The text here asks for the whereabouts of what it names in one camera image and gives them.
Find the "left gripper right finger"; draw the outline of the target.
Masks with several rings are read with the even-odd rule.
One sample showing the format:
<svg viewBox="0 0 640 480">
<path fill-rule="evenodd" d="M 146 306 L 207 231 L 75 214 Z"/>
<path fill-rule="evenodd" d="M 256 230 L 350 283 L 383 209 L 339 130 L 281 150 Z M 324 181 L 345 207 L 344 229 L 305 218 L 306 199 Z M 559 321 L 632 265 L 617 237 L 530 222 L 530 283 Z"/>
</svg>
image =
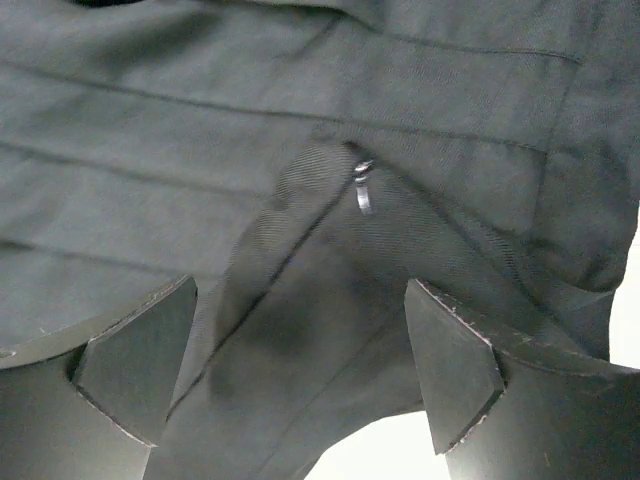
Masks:
<svg viewBox="0 0 640 480">
<path fill-rule="evenodd" d="M 453 479 L 635 479 L 639 373 L 544 345 L 413 280 L 405 312 Z"/>
</svg>

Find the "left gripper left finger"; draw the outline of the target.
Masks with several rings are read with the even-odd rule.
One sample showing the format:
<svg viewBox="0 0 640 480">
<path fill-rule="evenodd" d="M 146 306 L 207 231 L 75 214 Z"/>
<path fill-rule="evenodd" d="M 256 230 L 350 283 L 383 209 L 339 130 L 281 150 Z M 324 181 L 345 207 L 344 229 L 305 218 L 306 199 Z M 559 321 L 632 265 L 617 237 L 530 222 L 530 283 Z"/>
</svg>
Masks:
<svg viewBox="0 0 640 480">
<path fill-rule="evenodd" d="M 141 479 L 197 303 L 190 276 L 1 351 L 3 480 Z"/>
</svg>

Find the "black pleated skirt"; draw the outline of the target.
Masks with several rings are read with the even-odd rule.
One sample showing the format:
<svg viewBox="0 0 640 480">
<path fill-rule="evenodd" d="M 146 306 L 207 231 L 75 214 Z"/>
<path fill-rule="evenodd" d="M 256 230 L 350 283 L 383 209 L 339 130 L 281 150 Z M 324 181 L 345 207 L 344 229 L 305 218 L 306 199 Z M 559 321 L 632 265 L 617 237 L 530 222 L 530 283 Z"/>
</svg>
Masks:
<svg viewBox="0 0 640 480">
<path fill-rule="evenodd" d="M 638 210 L 635 1 L 1 5 L 6 337 L 201 289 L 149 479 L 419 410 L 413 278 L 608 359 Z"/>
</svg>

